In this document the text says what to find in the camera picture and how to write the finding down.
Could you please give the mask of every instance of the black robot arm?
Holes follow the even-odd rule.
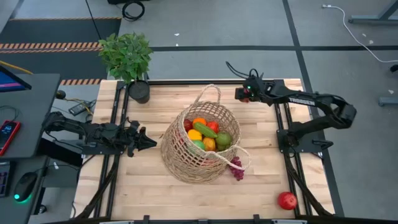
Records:
[[[237,88],[235,99],[260,101],[269,106],[274,103],[298,103],[314,106],[324,112],[324,116],[305,123],[293,122],[287,130],[287,144],[297,146],[299,139],[305,134],[326,128],[349,128],[354,121],[356,109],[339,96],[331,94],[306,93],[290,90],[282,82],[264,81],[259,77],[250,76],[243,88]]]
[[[134,149],[140,151],[157,145],[146,136],[145,127],[137,131],[138,127],[137,121],[130,122],[128,128],[111,123],[86,124],[68,119],[61,112],[50,113],[43,124],[46,133],[69,131],[84,136],[84,140],[76,143],[82,154],[122,154],[127,148],[129,157],[134,155]]]

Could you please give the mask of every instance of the computer screen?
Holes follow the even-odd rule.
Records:
[[[32,87],[0,66],[0,92],[30,90]]]

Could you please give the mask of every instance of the black floor mat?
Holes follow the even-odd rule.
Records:
[[[59,73],[61,79],[105,78],[106,67],[98,52],[52,52],[2,54],[0,60],[30,70],[33,73]]]
[[[119,33],[120,19],[95,19],[102,39]],[[0,43],[96,42],[91,19],[14,19],[0,34]]]

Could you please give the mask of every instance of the computer mouse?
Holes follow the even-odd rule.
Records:
[[[17,202],[23,202],[29,197],[35,186],[36,179],[37,174],[35,172],[27,172],[18,180],[14,188],[14,199]]]

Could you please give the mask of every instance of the green leaves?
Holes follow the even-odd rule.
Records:
[[[149,42],[144,34],[124,34],[116,37],[111,34],[106,40],[98,41],[102,51],[98,54],[102,57],[106,70],[114,78],[122,78],[126,83],[142,78],[144,72],[149,71],[149,54],[152,53]]]

